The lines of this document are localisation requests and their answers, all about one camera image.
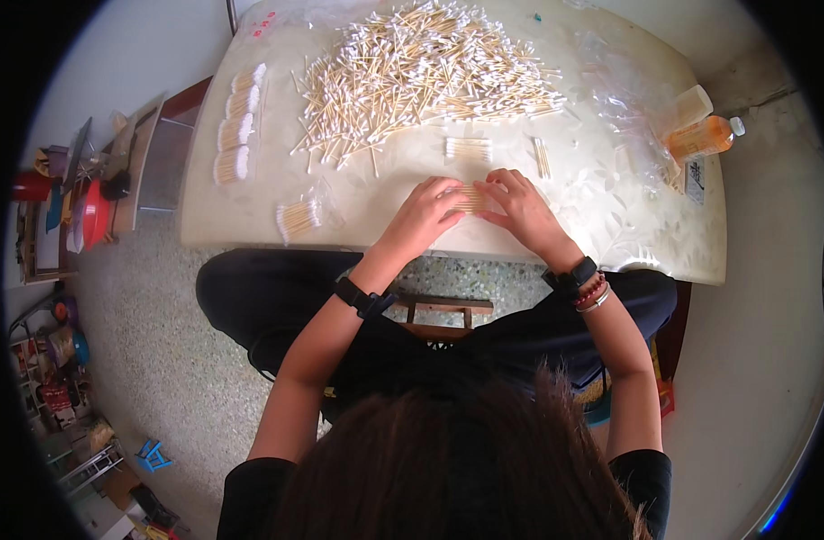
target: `person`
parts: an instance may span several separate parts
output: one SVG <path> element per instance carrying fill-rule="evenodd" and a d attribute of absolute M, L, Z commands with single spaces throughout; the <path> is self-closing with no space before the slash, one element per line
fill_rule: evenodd
<path fill-rule="evenodd" d="M 212 326 L 273 379 L 247 460 L 226 478 L 218 538 L 664 536 L 671 465 L 647 340 L 675 308 L 671 278 L 595 272 L 438 350 L 335 294 L 352 268 L 353 288 L 381 297 L 463 218 L 462 185 L 418 185 L 363 256 L 234 250 L 199 271 Z M 478 217 L 558 284 L 582 267 L 518 171 L 474 185 L 504 210 Z M 573 395 L 592 357 L 610 381 L 603 454 Z M 317 440 L 320 410 L 333 425 Z"/>

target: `bracelet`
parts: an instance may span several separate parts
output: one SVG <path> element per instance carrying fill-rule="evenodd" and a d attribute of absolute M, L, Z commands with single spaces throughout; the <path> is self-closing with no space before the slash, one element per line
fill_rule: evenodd
<path fill-rule="evenodd" d="M 610 291 L 611 291 L 610 283 L 608 283 L 607 287 L 604 289 L 604 294 L 602 294 L 600 297 L 598 297 L 598 299 L 595 300 L 594 304 L 592 304 L 591 306 L 589 306 L 588 308 L 585 308 L 585 309 L 575 308 L 577 310 L 577 313 L 579 313 L 579 314 L 589 313 L 593 309 L 598 308 L 599 306 L 601 306 L 601 304 L 604 303 L 604 300 L 606 300 L 607 297 L 610 296 Z"/>
<path fill-rule="evenodd" d="M 589 300 L 590 298 L 594 297 L 595 294 L 598 293 L 599 290 L 601 290 L 601 287 L 604 287 L 604 282 L 607 280 L 604 276 L 604 272 L 598 272 L 598 275 L 598 283 L 596 283 L 595 286 L 592 287 L 592 290 L 590 290 L 587 294 L 577 298 L 577 300 L 572 301 L 571 303 L 574 304 L 574 306 L 579 306 L 586 300 Z"/>

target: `orange bottle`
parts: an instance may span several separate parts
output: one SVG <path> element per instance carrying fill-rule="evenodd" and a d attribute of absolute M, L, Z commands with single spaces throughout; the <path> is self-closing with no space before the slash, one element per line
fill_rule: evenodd
<path fill-rule="evenodd" d="M 667 148 L 678 163 L 689 162 L 700 156 L 718 154 L 730 149 L 734 136 L 745 135 L 742 119 L 709 117 L 671 133 Z"/>

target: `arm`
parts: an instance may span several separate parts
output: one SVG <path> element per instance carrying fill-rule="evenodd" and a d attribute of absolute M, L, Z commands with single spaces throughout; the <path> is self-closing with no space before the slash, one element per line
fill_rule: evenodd
<path fill-rule="evenodd" d="M 507 214 L 483 211 L 479 216 L 510 231 L 556 274 L 570 271 L 583 259 L 583 252 L 519 171 L 500 168 L 490 173 L 486 182 L 475 182 L 475 186 L 496 200 Z M 584 284 L 580 294 L 589 288 L 589 283 Z M 593 300 L 579 307 L 587 308 Z M 612 378 L 607 460 L 632 450 L 661 451 L 655 370 L 634 319 L 612 291 L 601 307 L 584 314 L 583 319 Z"/>
<path fill-rule="evenodd" d="M 383 294 L 406 263 L 465 215 L 461 211 L 446 215 L 451 207 L 468 200 L 459 192 L 444 193 L 460 186 L 459 180 L 438 176 L 419 184 L 349 279 L 365 293 Z M 283 359 L 247 459 L 278 457 L 298 462 L 307 452 L 316 441 L 325 387 L 362 322 L 355 308 L 331 296 L 304 327 Z"/>

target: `white table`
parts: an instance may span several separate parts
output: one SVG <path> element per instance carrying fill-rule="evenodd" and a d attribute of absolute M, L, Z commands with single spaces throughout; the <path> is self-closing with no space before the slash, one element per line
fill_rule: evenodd
<path fill-rule="evenodd" d="M 324 14 L 304 14 L 276 2 L 255 5 L 244 17 L 213 78 L 193 136 L 180 204 L 181 242 L 190 246 L 259 245 L 282 247 L 275 222 L 278 203 L 302 193 L 324 178 L 331 186 L 344 221 L 323 226 L 290 247 L 366 250 L 378 238 L 408 192 L 430 175 L 453 176 L 466 183 L 482 180 L 496 167 L 524 171 L 546 196 L 551 209 L 580 248 L 606 270 L 652 267 L 685 281 L 724 283 L 727 226 L 724 188 L 717 157 L 705 161 L 703 205 L 671 189 L 650 196 L 615 149 L 612 134 L 595 115 L 589 89 L 580 77 L 575 32 L 593 31 L 631 54 L 654 81 L 679 93 L 697 81 L 677 51 L 642 28 L 603 9 L 574 9 L 561 2 L 478 2 L 491 21 L 504 24 L 512 39 L 533 41 L 548 68 L 559 68 L 557 89 L 569 98 L 573 114 L 523 118 L 511 124 L 454 123 L 421 127 L 392 135 L 384 153 L 361 152 L 340 171 L 289 150 L 303 136 L 298 122 L 306 102 L 294 90 L 289 70 L 301 73 L 310 60 L 331 50 L 340 32 L 320 29 Z M 269 12 L 268 28 L 261 26 Z M 539 14 L 541 21 L 534 18 Z M 360 20 L 368 9 L 334 19 L 332 27 Z M 308 29 L 307 21 L 316 21 Z M 254 37 L 255 30 L 262 33 Z M 267 91 L 255 147 L 255 178 L 218 186 L 212 179 L 217 128 L 224 117 L 232 78 L 259 62 L 267 65 Z M 446 136 L 493 139 L 493 163 L 449 160 Z M 531 136 L 546 140 L 552 180 L 538 177 Z M 438 239 L 428 255 L 540 262 L 503 230 L 474 217 L 464 218 Z"/>

